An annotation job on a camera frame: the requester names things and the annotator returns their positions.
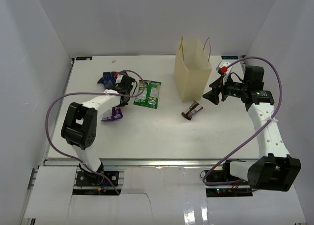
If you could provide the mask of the dark purple snack bag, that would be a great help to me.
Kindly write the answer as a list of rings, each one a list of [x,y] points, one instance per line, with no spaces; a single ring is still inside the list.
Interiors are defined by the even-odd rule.
[[[103,72],[102,77],[97,81],[97,84],[114,85],[116,82],[116,72]]]

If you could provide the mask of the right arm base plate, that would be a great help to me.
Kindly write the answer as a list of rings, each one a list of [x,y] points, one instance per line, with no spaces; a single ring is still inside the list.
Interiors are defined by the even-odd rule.
[[[223,197],[252,197],[252,188],[247,182],[230,183],[230,181],[238,181],[239,178],[226,176],[223,170],[215,170],[207,178],[206,181],[214,183],[227,182],[226,185],[206,186],[207,198],[223,198]]]

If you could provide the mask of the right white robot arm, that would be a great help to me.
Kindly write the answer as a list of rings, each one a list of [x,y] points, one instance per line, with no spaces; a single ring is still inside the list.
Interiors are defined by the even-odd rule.
[[[211,91],[203,97],[216,105],[229,96],[241,99],[257,133],[259,159],[226,160],[221,178],[212,184],[233,185],[246,181],[252,189],[288,191],[301,170],[301,163],[291,157],[272,116],[274,99],[270,91],[263,89],[264,68],[247,66],[240,82],[233,81],[225,66],[218,73],[220,77],[210,84]]]

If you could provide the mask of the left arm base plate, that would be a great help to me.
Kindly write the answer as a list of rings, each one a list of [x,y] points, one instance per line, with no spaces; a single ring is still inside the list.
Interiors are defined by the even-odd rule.
[[[104,171],[103,174],[111,181],[117,188],[119,186],[120,172],[116,170]],[[92,195],[117,195],[112,185],[106,178],[92,173],[77,171],[76,179],[74,182],[74,192],[91,193]]]

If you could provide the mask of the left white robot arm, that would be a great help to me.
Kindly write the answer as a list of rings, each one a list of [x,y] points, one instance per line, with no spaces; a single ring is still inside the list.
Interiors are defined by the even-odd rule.
[[[115,83],[110,84],[102,95],[81,104],[72,102],[67,109],[61,137],[82,160],[79,166],[92,185],[99,185],[104,179],[103,164],[92,147],[97,123],[106,111],[127,105],[136,84],[136,80],[127,74],[118,74]]]

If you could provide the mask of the green Fox's candy bag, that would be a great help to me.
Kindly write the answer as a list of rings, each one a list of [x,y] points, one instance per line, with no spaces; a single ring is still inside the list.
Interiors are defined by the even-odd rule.
[[[134,99],[133,104],[151,109],[157,109],[160,87],[161,82],[150,80],[144,80],[144,82],[142,82],[140,80],[138,93],[141,93],[141,95]]]

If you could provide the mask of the purple candy bag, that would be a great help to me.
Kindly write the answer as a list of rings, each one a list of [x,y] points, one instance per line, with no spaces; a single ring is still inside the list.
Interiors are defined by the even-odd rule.
[[[116,121],[123,118],[123,114],[120,107],[113,107],[104,112],[101,116],[102,122]]]

